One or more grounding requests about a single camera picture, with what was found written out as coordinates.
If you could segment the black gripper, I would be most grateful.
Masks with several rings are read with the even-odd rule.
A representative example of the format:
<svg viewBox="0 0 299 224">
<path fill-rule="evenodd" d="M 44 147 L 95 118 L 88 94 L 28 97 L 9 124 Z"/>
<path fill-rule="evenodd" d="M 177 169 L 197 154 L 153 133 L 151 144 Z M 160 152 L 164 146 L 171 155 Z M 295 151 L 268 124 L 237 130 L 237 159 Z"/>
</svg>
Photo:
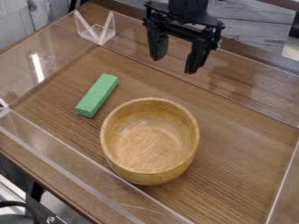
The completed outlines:
<svg viewBox="0 0 299 224">
<path fill-rule="evenodd" d="M 159 3 L 148 0 L 144 3 L 144 26 L 149 54 L 153 61 L 160 60 L 168 51 L 168 34 L 192 41 L 187 56 L 184 72 L 195 74 L 204 65 L 211 48 L 220 43 L 220 34 L 225 25 L 207 12 L 209 0 L 168 0 Z"/>
</svg>

